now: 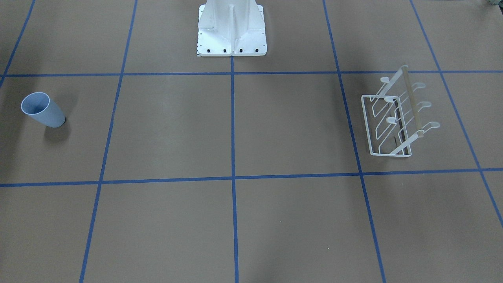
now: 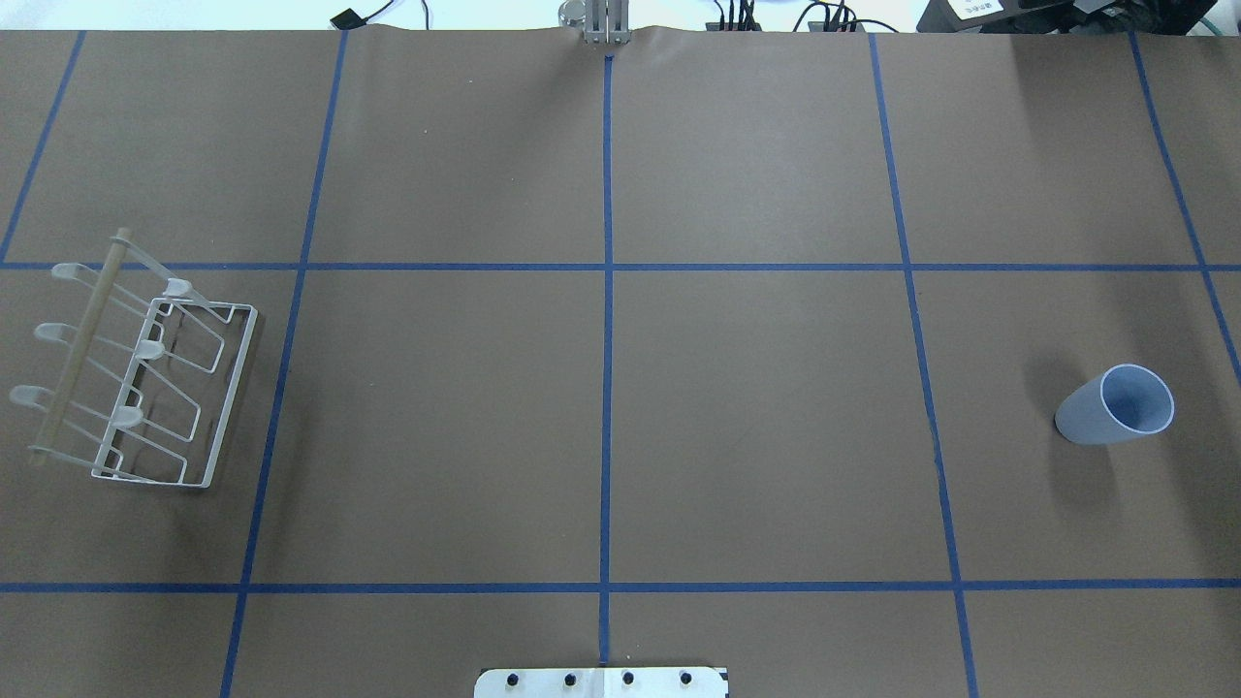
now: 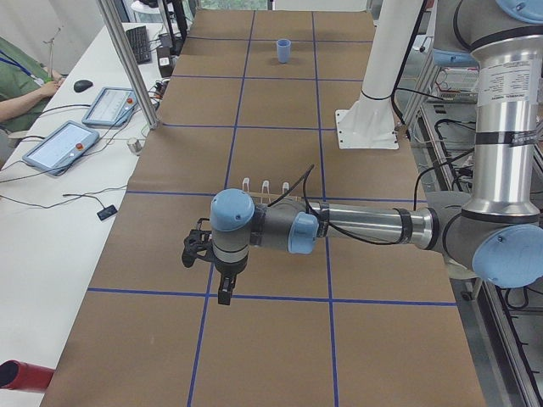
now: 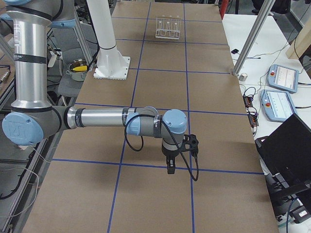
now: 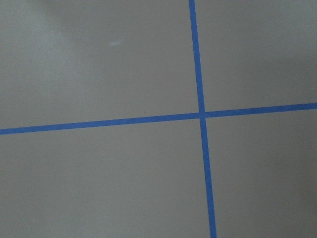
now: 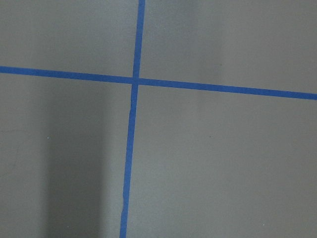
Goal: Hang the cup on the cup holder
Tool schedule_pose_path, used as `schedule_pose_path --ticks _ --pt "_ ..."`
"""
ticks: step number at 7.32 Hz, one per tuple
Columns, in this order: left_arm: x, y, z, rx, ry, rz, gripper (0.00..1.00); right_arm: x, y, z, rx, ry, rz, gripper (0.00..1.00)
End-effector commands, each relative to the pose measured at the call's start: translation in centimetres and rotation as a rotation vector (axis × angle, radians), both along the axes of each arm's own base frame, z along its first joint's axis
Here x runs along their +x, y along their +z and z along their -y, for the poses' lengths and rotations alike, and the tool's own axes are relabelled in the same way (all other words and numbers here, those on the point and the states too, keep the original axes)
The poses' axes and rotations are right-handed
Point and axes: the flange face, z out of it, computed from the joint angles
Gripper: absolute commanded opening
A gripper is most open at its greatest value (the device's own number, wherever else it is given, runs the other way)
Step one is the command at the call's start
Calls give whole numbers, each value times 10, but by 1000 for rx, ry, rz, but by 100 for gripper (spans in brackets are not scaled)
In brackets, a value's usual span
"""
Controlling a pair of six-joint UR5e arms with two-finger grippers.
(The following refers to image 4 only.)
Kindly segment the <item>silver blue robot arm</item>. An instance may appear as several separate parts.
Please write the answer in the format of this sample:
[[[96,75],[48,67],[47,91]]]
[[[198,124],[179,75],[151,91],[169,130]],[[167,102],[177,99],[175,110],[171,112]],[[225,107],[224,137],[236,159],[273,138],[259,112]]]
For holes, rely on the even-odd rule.
[[[30,146],[59,131],[90,126],[123,126],[125,135],[162,140],[167,172],[186,142],[186,115],[177,109],[160,115],[153,107],[85,109],[53,106],[47,100],[47,28],[73,28],[71,0],[8,0],[14,26],[16,100],[2,122],[14,144]]]

